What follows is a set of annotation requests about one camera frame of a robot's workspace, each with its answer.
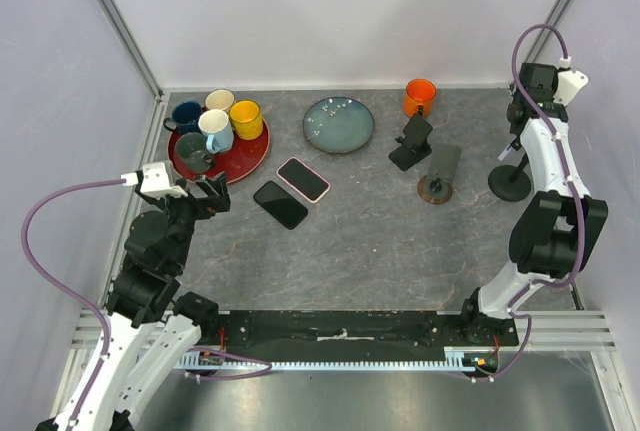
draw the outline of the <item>dark green mug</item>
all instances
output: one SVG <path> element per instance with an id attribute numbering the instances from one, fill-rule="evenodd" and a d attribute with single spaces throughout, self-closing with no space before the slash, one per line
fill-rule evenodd
<path id="1" fill-rule="evenodd" d="M 215 164 L 207 151 L 207 138 L 200 133 L 182 135 L 176 143 L 175 153 L 193 174 L 204 174 Z"/>

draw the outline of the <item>phone with pink case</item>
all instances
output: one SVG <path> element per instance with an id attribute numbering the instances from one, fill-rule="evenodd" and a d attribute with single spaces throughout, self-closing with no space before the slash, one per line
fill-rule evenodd
<path id="1" fill-rule="evenodd" d="M 320 201 L 331 189 L 329 181 L 298 158 L 289 158 L 276 174 L 311 203 Z"/>

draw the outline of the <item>smartphone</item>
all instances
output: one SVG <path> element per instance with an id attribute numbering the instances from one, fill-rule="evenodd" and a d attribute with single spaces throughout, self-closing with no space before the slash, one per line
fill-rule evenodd
<path id="1" fill-rule="evenodd" d="M 267 181 L 253 199 L 287 229 L 294 229 L 309 214 L 309 210 L 273 181 Z"/>
<path id="2" fill-rule="evenodd" d="M 311 203 L 320 201 L 331 188 L 326 179 L 298 158 L 289 158 L 278 168 L 276 174 Z"/>

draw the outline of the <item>teal ceramic plate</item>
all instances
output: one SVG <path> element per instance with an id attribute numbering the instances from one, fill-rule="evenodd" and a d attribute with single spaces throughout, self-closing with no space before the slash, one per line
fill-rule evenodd
<path id="1" fill-rule="evenodd" d="M 355 99 L 325 98 L 309 108 L 302 129 L 316 148 L 331 154 L 349 153 L 371 138 L 373 116 Z"/>

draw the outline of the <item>cable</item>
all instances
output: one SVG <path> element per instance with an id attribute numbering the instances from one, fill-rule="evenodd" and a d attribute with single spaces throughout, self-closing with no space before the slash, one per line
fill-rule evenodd
<path id="1" fill-rule="evenodd" d="M 496 356 L 496 370 L 494 372 L 486 371 L 486 370 L 482 369 L 480 366 L 478 366 L 478 363 L 475 364 L 475 367 L 482 374 L 485 374 L 487 376 L 494 376 L 498 372 L 498 370 L 500 369 L 500 357 Z"/>
<path id="2" fill-rule="evenodd" d="M 220 335 L 220 351 L 224 351 L 224 326 L 222 326 L 220 328 L 220 330 L 218 331 L 218 334 Z M 224 363 L 224 358 L 209 358 L 207 355 L 209 355 L 210 352 L 209 351 L 205 351 L 205 356 L 200 356 L 200 361 L 204 361 L 206 364 L 212 364 L 215 366 L 220 366 Z M 214 374 L 216 374 L 219 371 L 219 369 L 214 369 L 212 371 L 204 371 L 202 373 L 198 373 L 201 377 L 202 376 L 213 376 Z"/>
<path id="3" fill-rule="evenodd" d="M 273 369 L 273 364 L 271 364 L 269 361 L 263 361 L 261 359 L 255 359 L 255 358 L 245 358 L 244 356 L 238 356 L 235 354 L 226 353 L 224 351 L 218 351 L 217 349 L 209 348 L 207 346 L 196 346 L 195 348 L 191 348 L 189 351 L 208 352 L 220 358 L 234 359 L 236 361 L 241 361 L 244 363 L 262 364 L 266 366 L 266 368 L 261 369 L 259 371 L 253 371 L 251 373 L 238 374 L 238 375 L 232 375 L 232 376 L 217 376 L 217 375 L 202 376 L 201 374 L 197 374 L 197 373 L 190 373 L 190 372 L 185 373 L 185 376 L 187 376 L 188 378 L 196 379 L 198 382 L 200 381 L 236 381 L 238 379 L 257 378 L 258 376 L 264 376 L 265 374 L 270 373 L 271 369 Z"/>
<path id="4" fill-rule="evenodd" d="M 491 358 L 497 355 L 500 352 L 500 338 L 498 335 L 493 336 L 493 352 L 491 353 Z"/>
<path id="5" fill-rule="evenodd" d="M 553 125 L 553 122 L 551 121 L 551 119 L 549 119 L 549 117 L 545 114 L 545 112 L 542 111 L 542 109 L 540 109 L 540 106 L 538 106 L 538 103 L 536 103 L 534 99 L 531 97 L 531 95 L 527 92 L 518 74 L 518 51 L 520 50 L 520 46 L 522 45 L 522 42 L 529 35 L 529 33 L 531 33 L 532 31 L 535 31 L 536 29 L 548 29 L 553 34 L 555 34 L 556 38 L 558 38 L 558 42 L 560 43 L 560 47 L 562 48 L 563 58 L 566 59 L 569 57 L 567 44 L 565 43 L 564 38 L 560 34 L 560 31 L 558 31 L 557 28 L 555 28 L 554 26 L 551 26 L 550 24 L 536 24 L 534 26 L 531 26 L 527 30 L 525 30 L 525 32 L 522 33 L 522 35 L 516 41 L 516 44 L 513 48 L 513 54 L 511 55 L 511 74 L 513 74 L 513 79 L 516 83 L 516 87 L 518 88 L 518 91 L 520 91 L 522 96 L 525 98 L 527 103 L 529 103 L 529 106 L 531 106 L 532 109 L 536 112 L 538 117 L 542 119 L 542 121 L 547 125 L 547 127 L 549 128 L 549 131 L 551 132 L 551 135 L 555 135 L 557 133 L 557 129 Z M 575 184 L 573 184 L 573 181 L 570 179 L 571 169 L 569 168 L 569 161 L 565 154 L 564 147 L 562 146 L 562 140 L 560 139 L 556 140 L 556 148 L 558 150 L 558 158 L 560 159 L 560 164 L 562 165 L 562 171 L 565 175 L 565 179 L 567 180 L 567 187 L 571 192 L 571 196 L 573 197 L 573 203 L 576 208 L 576 219 L 577 219 L 577 225 L 578 225 L 577 226 L 578 227 L 578 248 L 576 250 L 576 260 L 573 263 L 573 268 L 571 269 L 569 276 L 567 276 L 567 279 L 557 283 L 545 281 L 544 279 L 533 280 L 530 284 L 528 284 L 527 286 L 522 288 L 518 293 L 516 293 L 516 295 L 513 298 L 511 298 L 511 300 L 507 304 L 508 310 L 510 310 L 525 294 L 527 294 L 531 286 L 535 286 L 538 284 L 542 284 L 544 286 L 549 286 L 552 288 L 564 288 L 565 286 L 569 286 L 576 279 L 576 276 L 578 276 L 578 273 L 580 272 L 580 268 L 582 267 L 582 260 L 584 258 L 584 251 L 585 251 L 585 223 L 584 223 L 584 213 L 582 210 L 582 201 L 580 199 L 580 194 L 578 193 L 578 189 L 576 188 Z M 529 338 L 531 337 L 531 328 L 533 326 L 532 316 L 528 313 L 516 314 L 512 311 L 509 311 L 509 315 L 514 319 L 526 318 L 527 320 L 527 329 L 524 334 L 524 338 L 522 339 L 522 343 L 520 344 L 518 351 L 516 351 L 515 356 L 509 362 L 509 364 L 507 364 L 503 369 L 497 371 L 493 376 L 486 377 L 486 378 L 476 378 L 477 381 L 493 382 L 495 378 L 502 376 L 516 363 L 516 361 L 518 361 L 518 359 L 520 359 L 520 356 L 524 352 L 524 349 L 526 348 L 529 342 Z"/>
<path id="6" fill-rule="evenodd" d="M 500 369 L 500 348 L 496 350 L 496 354 L 494 355 L 493 359 L 496 360 L 496 371 L 498 371 Z"/>
<path id="7" fill-rule="evenodd" d="M 27 216 L 24 218 L 24 221 L 22 223 L 22 230 L 20 232 L 22 250 L 24 251 L 24 254 L 27 257 L 27 260 L 29 261 L 31 266 L 33 266 L 35 270 L 40 274 L 40 276 L 46 279 L 50 284 L 58 288 L 60 291 L 62 291 L 66 295 L 71 296 L 73 299 L 78 301 L 85 308 L 90 309 L 91 312 L 95 315 L 95 317 L 100 322 L 100 326 L 102 327 L 102 334 L 104 336 L 104 340 L 102 341 L 102 350 L 100 352 L 102 356 L 106 356 L 107 354 L 109 354 L 109 343 L 111 342 L 111 329 L 109 328 L 109 322 L 102 315 L 102 313 L 100 312 L 100 310 L 95 304 L 93 304 L 84 296 L 76 293 L 73 289 L 69 288 L 65 284 L 58 281 L 40 265 L 38 260 L 33 255 L 33 252 L 31 251 L 31 246 L 29 245 L 29 227 L 31 226 L 31 221 L 33 220 L 33 217 L 40 210 L 40 208 L 42 208 L 48 202 L 53 201 L 54 199 L 62 195 L 72 193 L 74 191 L 80 191 L 82 189 L 101 188 L 104 186 L 115 186 L 116 184 L 123 184 L 124 182 L 125 182 L 124 179 L 114 179 L 111 181 L 98 181 L 95 183 L 77 184 L 75 186 L 69 186 L 68 188 L 64 188 L 59 191 L 56 191 L 55 193 L 51 193 L 50 195 L 38 201 L 29 210 L 29 212 L 27 213 Z M 87 385 L 82 390 L 82 393 L 80 394 L 78 402 L 76 403 L 76 406 L 73 409 L 73 412 L 71 413 L 70 421 L 75 421 L 78 418 L 78 415 L 80 414 L 80 410 L 82 409 L 82 405 L 86 401 L 87 395 L 89 394 L 89 391 L 91 391 L 91 387 L 93 386 L 96 379 L 98 378 L 98 374 L 100 373 L 100 370 L 102 369 L 103 364 L 104 364 L 104 360 L 99 359 L 96 364 L 96 367 L 93 369 L 93 372 L 89 377 L 89 380 L 87 381 Z M 67 426 L 66 429 L 67 431 L 71 431 L 72 426 L 69 425 Z"/>

